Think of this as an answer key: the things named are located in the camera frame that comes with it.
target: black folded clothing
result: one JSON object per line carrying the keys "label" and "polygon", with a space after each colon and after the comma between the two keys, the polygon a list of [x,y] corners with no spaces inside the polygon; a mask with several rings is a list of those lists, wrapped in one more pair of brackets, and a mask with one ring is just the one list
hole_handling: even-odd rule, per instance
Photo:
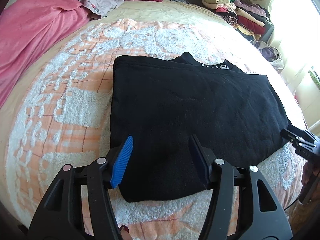
{"label": "black folded clothing", "polygon": [[227,60],[197,62],[189,53],[166,61],[120,56],[113,67],[111,147],[132,135],[120,191],[128,202],[171,200],[205,189],[188,150],[202,146],[234,166],[257,165],[286,141],[289,124],[267,76],[246,74]]}

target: red clothing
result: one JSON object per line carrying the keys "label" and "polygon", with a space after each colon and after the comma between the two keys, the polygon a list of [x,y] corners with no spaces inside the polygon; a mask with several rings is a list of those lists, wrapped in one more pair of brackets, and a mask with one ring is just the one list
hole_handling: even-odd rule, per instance
{"label": "red clothing", "polygon": [[256,23],[248,20],[247,18],[238,15],[238,24],[242,24],[245,26],[248,30],[253,31],[254,34],[261,34],[263,35],[266,31],[265,27],[261,27],[257,25]]}

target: metal screw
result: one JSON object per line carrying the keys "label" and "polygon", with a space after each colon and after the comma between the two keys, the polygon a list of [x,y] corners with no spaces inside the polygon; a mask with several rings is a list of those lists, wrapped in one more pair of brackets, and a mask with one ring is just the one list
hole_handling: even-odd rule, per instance
{"label": "metal screw", "polygon": [[71,170],[71,165],[70,165],[70,164],[66,164],[66,165],[64,165],[64,166],[62,167],[62,169],[63,169],[64,171],[70,171],[70,170]]}
{"label": "metal screw", "polygon": [[251,166],[249,167],[249,169],[250,169],[251,171],[253,171],[253,172],[257,172],[257,171],[258,171],[258,167],[254,166],[254,165],[251,165]]}
{"label": "metal screw", "polygon": [[97,163],[99,163],[99,164],[104,164],[104,163],[106,163],[106,158],[99,158],[98,160],[97,160]]}
{"label": "metal screw", "polygon": [[215,161],[215,163],[217,163],[217,164],[219,164],[219,165],[223,165],[223,164],[224,164],[224,160],[222,160],[222,159],[220,159],[220,158],[215,159],[214,161]]}

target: pile of folded clothes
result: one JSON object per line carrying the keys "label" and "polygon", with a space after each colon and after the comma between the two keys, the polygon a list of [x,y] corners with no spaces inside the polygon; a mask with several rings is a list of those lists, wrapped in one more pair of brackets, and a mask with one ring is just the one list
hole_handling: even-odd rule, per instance
{"label": "pile of folded clothes", "polygon": [[202,0],[202,3],[248,40],[257,41],[266,32],[269,12],[250,0]]}

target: pink blanket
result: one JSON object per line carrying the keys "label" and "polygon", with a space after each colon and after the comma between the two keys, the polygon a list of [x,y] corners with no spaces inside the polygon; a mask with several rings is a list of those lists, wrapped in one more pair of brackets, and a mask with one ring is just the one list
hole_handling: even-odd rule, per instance
{"label": "pink blanket", "polygon": [[77,0],[17,0],[0,15],[0,108],[23,72],[90,20]]}

